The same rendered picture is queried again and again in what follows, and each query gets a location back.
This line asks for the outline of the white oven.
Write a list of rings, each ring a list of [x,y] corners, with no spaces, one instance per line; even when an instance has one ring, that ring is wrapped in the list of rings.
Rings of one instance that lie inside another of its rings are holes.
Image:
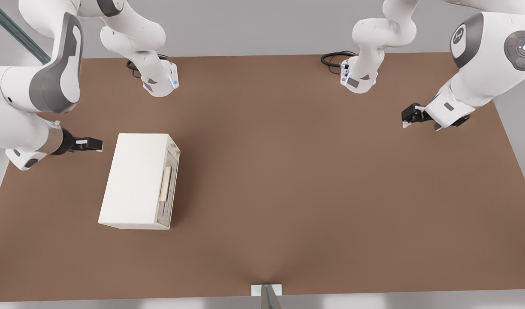
[[[123,230],[169,230],[155,219],[170,143],[176,145],[166,133],[118,135],[98,223]]]

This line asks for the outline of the oven door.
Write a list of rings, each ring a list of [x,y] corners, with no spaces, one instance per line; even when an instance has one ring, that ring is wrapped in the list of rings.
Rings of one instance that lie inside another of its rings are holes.
[[[180,150],[174,143],[170,143],[167,148],[164,158],[164,166],[172,166],[172,183],[169,187],[169,196],[166,202],[158,201],[158,211],[155,221],[164,228],[169,229],[172,218],[172,206],[174,201],[174,193],[176,186],[176,179],[178,176],[178,164],[180,158]]]

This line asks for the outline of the silver frame post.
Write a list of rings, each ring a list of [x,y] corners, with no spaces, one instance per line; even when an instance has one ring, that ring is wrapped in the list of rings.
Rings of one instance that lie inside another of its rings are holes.
[[[260,309],[282,309],[278,296],[282,294],[282,284],[251,285],[251,295],[260,297]]]
[[[0,8],[0,26],[7,31],[18,43],[20,43],[31,55],[33,55],[41,64],[47,64],[51,58],[25,31],[18,26]]]

